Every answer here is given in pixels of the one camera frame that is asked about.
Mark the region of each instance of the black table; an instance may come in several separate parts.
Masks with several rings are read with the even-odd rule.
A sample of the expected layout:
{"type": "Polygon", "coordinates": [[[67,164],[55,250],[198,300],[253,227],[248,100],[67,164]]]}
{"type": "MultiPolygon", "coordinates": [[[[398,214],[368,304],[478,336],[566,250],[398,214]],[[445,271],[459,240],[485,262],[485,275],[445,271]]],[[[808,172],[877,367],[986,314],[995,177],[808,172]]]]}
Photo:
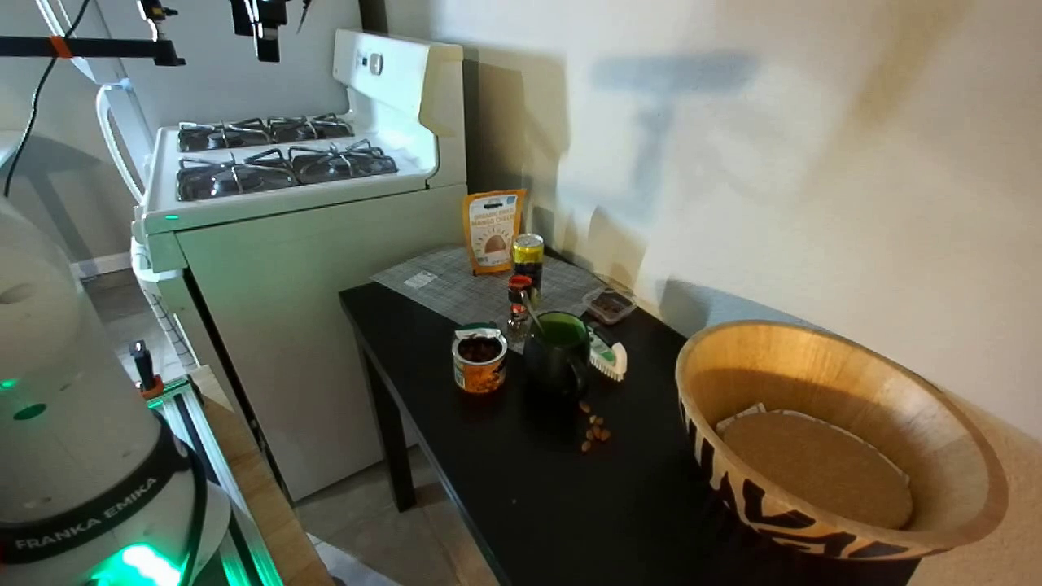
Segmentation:
{"type": "Polygon", "coordinates": [[[532,409],[513,378],[492,396],[452,384],[455,323],[364,283],[342,292],[368,360],[398,507],[418,500],[401,418],[419,429],[441,482],[502,582],[908,582],[914,564],[821,564],[754,532],[709,491],[678,419],[678,331],[632,314],[629,378],[589,407],[613,441],[580,454],[574,434],[532,409]]]}

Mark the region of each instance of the stovetop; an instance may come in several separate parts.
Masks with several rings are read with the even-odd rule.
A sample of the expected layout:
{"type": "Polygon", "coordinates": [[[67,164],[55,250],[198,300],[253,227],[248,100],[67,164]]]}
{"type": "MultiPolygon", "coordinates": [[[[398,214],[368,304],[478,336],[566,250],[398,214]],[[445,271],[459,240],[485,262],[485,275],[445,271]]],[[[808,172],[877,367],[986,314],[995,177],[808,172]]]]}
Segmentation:
{"type": "Polygon", "coordinates": [[[265,144],[301,144],[301,139],[333,139],[353,136],[353,125],[340,114],[316,118],[248,118],[234,125],[182,125],[180,150],[237,150],[265,144]]]}
{"type": "Polygon", "coordinates": [[[182,203],[271,192],[363,177],[394,177],[398,164],[372,139],[295,144],[262,153],[188,153],[180,157],[177,190],[182,203]]]}

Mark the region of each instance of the table leg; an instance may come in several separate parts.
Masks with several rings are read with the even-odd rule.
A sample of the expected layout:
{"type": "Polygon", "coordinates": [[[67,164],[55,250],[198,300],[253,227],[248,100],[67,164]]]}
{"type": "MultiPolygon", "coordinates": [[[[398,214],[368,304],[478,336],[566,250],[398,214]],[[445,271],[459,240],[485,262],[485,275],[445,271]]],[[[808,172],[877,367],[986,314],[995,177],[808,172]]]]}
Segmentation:
{"type": "Polygon", "coordinates": [[[414,485],[412,454],[405,442],[401,409],[398,409],[380,372],[372,365],[372,357],[363,357],[363,360],[368,372],[368,391],[372,391],[372,403],[379,413],[384,461],[388,461],[388,474],[390,474],[390,494],[394,494],[398,511],[409,511],[418,506],[418,485],[414,485]]]}

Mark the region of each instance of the floor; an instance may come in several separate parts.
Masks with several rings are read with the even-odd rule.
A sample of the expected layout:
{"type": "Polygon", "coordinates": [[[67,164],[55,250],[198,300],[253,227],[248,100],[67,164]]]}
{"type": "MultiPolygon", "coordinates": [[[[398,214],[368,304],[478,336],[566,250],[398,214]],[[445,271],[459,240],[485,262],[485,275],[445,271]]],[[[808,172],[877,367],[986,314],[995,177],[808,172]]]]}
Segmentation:
{"type": "MultiPolygon", "coordinates": [[[[164,340],[147,300],[136,289],[132,271],[85,279],[88,297],[102,323],[107,326],[112,346],[136,380],[132,346],[147,342],[158,374],[177,378],[186,367],[164,340]]],[[[348,564],[353,573],[340,582],[409,582],[409,586],[483,586],[496,582],[464,518],[445,500],[431,461],[414,454],[414,474],[419,506],[398,511],[384,467],[360,473],[305,500],[298,506],[303,529],[335,550],[324,557],[328,568],[348,564]]]]}

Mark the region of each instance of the wire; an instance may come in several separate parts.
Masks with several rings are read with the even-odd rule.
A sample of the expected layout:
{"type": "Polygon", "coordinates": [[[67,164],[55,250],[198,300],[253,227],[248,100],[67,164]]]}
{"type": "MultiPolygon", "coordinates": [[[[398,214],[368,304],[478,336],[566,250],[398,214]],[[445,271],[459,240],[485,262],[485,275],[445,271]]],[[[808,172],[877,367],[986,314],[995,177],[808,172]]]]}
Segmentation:
{"type": "MultiPolygon", "coordinates": [[[[70,37],[78,28],[78,22],[85,21],[88,4],[91,4],[91,0],[82,0],[82,4],[78,4],[78,13],[76,13],[76,21],[70,22],[67,38],[70,38],[70,37]]],[[[46,62],[46,69],[44,69],[44,74],[41,74],[41,83],[36,83],[23,139],[20,139],[20,147],[12,150],[12,157],[9,157],[9,164],[8,164],[5,198],[9,198],[9,179],[12,179],[20,160],[23,160],[25,147],[31,147],[31,136],[33,136],[33,128],[36,128],[36,118],[41,118],[44,85],[46,85],[46,79],[51,74],[55,62],[59,62],[59,55],[51,55],[51,59],[46,62]]]]}

